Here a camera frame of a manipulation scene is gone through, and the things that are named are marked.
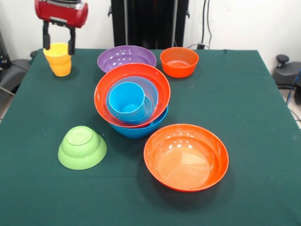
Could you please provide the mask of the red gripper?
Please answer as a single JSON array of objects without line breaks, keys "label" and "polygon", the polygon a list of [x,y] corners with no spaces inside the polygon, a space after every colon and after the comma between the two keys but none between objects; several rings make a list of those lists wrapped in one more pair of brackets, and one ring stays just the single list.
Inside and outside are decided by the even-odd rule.
[{"label": "red gripper", "polygon": [[68,54],[75,52],[75,28],[81,28],[88,15],[88,3],[84,0],[35,0],[37,17],[43,20],[43,48],[50,49],[49,22],[70,26],[70,40],[68,41]]}]

